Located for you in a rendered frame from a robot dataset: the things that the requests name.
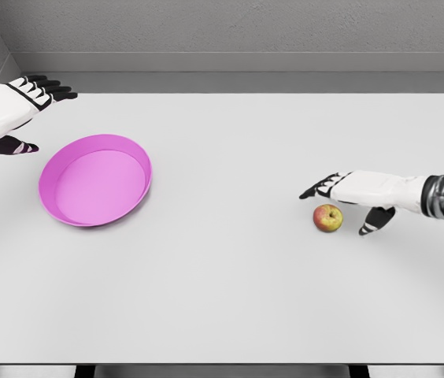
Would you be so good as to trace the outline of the red yellow apple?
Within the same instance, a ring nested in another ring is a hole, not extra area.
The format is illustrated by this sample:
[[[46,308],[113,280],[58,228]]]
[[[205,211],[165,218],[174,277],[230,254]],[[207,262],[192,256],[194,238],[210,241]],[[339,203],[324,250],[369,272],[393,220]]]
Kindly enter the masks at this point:
[[[313,223],[322,232],[335,232],[342,227],[342,211],[330,204],[317,206],[313,211]]]

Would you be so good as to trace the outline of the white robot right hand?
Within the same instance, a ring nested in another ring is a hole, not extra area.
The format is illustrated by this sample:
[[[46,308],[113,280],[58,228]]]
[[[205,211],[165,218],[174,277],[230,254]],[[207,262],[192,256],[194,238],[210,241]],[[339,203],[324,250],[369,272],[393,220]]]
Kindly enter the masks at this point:
[[[312,185],[299,198],[316,195],[337,202],[367,206],[370,211],[359,229],[361,236],[383,228],[396,214],[397,208],[416,208],[416,202],[405,191],[405,182],[401,177],[377,172],[337,172]]]

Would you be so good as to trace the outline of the pink round plate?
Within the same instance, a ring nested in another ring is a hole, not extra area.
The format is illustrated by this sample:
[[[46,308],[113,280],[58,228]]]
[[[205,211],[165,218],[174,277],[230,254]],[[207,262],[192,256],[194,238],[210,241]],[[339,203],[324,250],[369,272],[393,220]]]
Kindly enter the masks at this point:
[[[56,220],[76,227],[112,223],[147,195],[152,164],[146,150],[120,135],[90,135],[61,148],[45,165],[39,200]]]

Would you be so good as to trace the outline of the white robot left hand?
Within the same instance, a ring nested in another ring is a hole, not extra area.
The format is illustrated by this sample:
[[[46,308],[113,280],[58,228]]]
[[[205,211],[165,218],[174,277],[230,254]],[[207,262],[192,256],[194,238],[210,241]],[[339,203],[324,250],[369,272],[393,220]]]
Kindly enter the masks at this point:
[[[72,100],[78,94],[58,80],[44,75],[21,76],[8,83],[0,83],[0,155],[32,154],[39,150],[10,135],[23,127],[48,106]]]

